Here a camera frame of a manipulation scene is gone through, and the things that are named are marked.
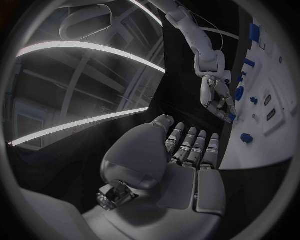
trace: humanoid robot arm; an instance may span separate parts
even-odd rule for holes
[[[231,123],[229,115],[220,110],[226,102],[231,114],[237,115],[235,104],[226,86],[231,82],[231,72],[225,70],[223,52],[213,50],[210,38],[195,24],[193,16],[183,6],[174,0],[149,0],[149,2],[164,12],[168,21],[182,32],[195,54],[195,73],[202,78],[202,105],[221,120]],[[219,103],[214,101],[215,91],[222,98]]]

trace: wire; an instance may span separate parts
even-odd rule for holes
[[[189,11],[189,12],[191,13],[191,15],[192,15],[193,19],[195,20],[195,22],[196,22],[196,24],[197,24],[198,27],[199,27],[199,25],[198,25],[198,22],[197,22],[197,20],[195,19],[194,15],[198,16],[199,18],[202,18],[203,20],[205,20],[205,21],[208,22],[209,24],[213,25],[213,26],[217,29],[217,31],[218,31],[218,33],[221,35],[221,39],[222,39],[222,46],[221,46],[221,48],[220,48],[220,51],[221,51],[222,48],[223,48],[223,45],[224,45],[224,39],[223,39],[223,35],[222,35],[222,33],[220,32],[220,30],[219,30],[214,24],[212,24],[210,21],[206,20],[204,17],[202,17],[202,16],[198,15],[197,13],[194,13],[193,11],[189,10],[189,9],[188,9],[187,7],[185,7],[180,1],[178,1],[178,0],[175,0],[175,1],[176,1],[177,3],[179,3],[181,6],[183,6],[187,11]]]

